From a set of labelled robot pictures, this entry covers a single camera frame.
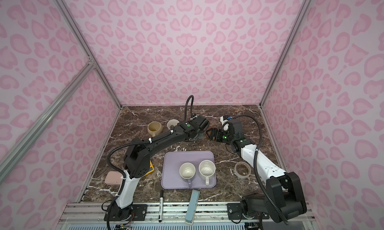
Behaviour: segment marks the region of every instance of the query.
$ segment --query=purple tray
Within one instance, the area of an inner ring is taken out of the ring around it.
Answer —
[[[190,162],[196,168],[196,173],[191,179],[192,189],[211,188],[216,185],[216,172],[209,179],[209,186],[199,176],[199,164],[203,160],[215,162],[214,154],[211,151],[188,151],[188,152],[167,152],[164,156],[163,174],[161,186],[164,189],[188,189],[188,182],[179,173],[183,163]]]

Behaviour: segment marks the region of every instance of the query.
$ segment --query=white mug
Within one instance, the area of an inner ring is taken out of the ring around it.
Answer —
[[[174,127],[176,127],[178,123],[179,123],[179,120],[177,120],[177,119],[169,120],[169,121],[167,122],[168,130],[170,130],[170,127],[171,127],[172,125],[173,125]]]
[[[210,160],[204,160],[199,164],[200,177],[205,180],[205,185],[209,185],[209,177],[215,174],[216,166]]]
[[[196,168],[195,166],[190,163],[186,162],[183,165],[180,166],[179,173],[182,178],[184,178],[188,182],[188,187],[191,188],[191,178],[195,175]]]

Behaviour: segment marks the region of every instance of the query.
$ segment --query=marble table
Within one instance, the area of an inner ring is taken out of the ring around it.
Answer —
[[[262,123],[263,144],[261,151],[275,164],[277,159],[265,129],[262,117],[256,105],[199,105],[193,107],[194,113],[202,114],[210,121],[210,127],[220,127],[220,116],[228,114],[237,116],[240,114],[252,114]],[[104,183],[105,177],[112,169],[107,165],[107,152],[113,148],[130,142],[133,138],[146,139],[147,125],[149,122],[158,121],[167,130],[167,121],[170,119],[184,119],[184,107],[180,106],[144,106],[124,107],[113,129],[107,147],[95,170],[90,185],[84,195],[84,202],[104,202],[112,199],[117,193],[118,186],[108,186]],[[241,118],[246,136],[255,143],[258,142],[258,129],[255,122],[247,117]],[[250,193],[261,193],[254,174],[247,179],[240,179],[234,174],[234,166],[242,161],[237,155],[229,153],[225,144],[204,139],[195,142],[180,142],[174,144],[151,158],[154,172],[142,177],[135,194],[134,202],[158,202],[161,190],[162,165],[164,155],[171,151],[212,151],[215,156],[217,184],[210,189],[200,189],[200,201],[239,201],[241,196]],[[125,149],[116,152],[112,156],[113,164],[122,168]],[[188,202],[192,190],[164,190],[166,202]]]

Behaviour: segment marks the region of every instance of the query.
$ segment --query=vent grille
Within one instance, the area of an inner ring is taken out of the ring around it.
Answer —
[[[133,223],[130,230],[245,230],[244,223]],[[71,224],[68,230],[106,230],[105,224]]]

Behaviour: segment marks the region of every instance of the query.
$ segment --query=metal rail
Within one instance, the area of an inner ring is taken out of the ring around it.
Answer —
[[[121,109],[121,102],[119,101],[115,91],[113,90],[112,86],[109,84],[107,78],[105,77],[103,71],[101,70],[99,63],[97,62],[97,59],[93,55],[91,48],[89,47],[87,41],[85,40],[85,37],[83,36],[83,34],[80,31],[80,27],[78,26],[78,24],[74,20],[74,17],[72,15],[71,11],[69,10],[69,7],[67,6],[67,4],[65,3],[64,0],[53,0],[53,1],[55,2],[56,6],[57,6],[58,10],[60,11],[61,15],[63,16],[64,20],[67,22],[69,28],[73,32],[74,37],[78,40],[84,53],[88,56],[89,60],[92,60],[95,62],[97,74],[99,75],[99,77],[100,77],[102,83],[104,84],[105,88],[107,89],[108,93],[113,98],[113,101],[117,104],[118,108]]]
[[[219,223],[231,222],[228,219],[227,206],[228,203],[239,202],[198,202],[194,222],[195,223]],[[159,203],[147,202],[137,203],[147,204],[147,215],[144,221],[135,221],[135,223],[157,223],[159,217]],[[188,208],[188,202],[165,202],[163,204],[163,219],[162,223],[184,223],[185,214]],[[79,224],[79,223],[100,223],[104,222],[104,214],[101,209],[101,203],[80,203],[67,204],[64,212],[59,220],[60,224]],[[257,222],[257,220],[244,220],[245,222]],[[307,213],[290,219],[291,222],[311,222],[315,221],[312,210],[307,204]],[[271,219],[263,220],[263,222],[272,222]]]
[[[4,161],[0,164],[0,184],[5,180],[13,168],[23,158],[32,144],[40,137],[49,123],[55,118],[61,108],[67,103],[72,94],[77,90],[81,83],[87,78],[88,74],[94,69],[93,61],[89,61],[68,86],[60,93],[53,103],[41,114],[35,124],[26,132],[23,138],[13,146]]]
[[[295,38],[296,38],[297,34],[299,33],[300,28],[303,25],[305,18],[307,16],[313,2],[315,2],[315,0],[304,0],[301,7],[300,7],[299,13],[297,14],[296,19],[293,23],[292,30],[288,35],[287,41],[285,42],[283,50],[281,51],[281,54],[280,54],[279,59],[277,61],[276,67],[273,70],[271,79],[269,79],[265,93],[261,99],[261,102],[260,102],[261,107],[264,106],[266,100],[269,97],[270,92],[272,91],[272,88],[273,88],[273,85],[277,79],[277,76],[279,75],[279,72],[281,71],[281,68],[284,65],[285,59],[287,58],[287,56],[288,56],[288,54],[289,54],[289,52],[290,52],[290,50],[294,44]]]

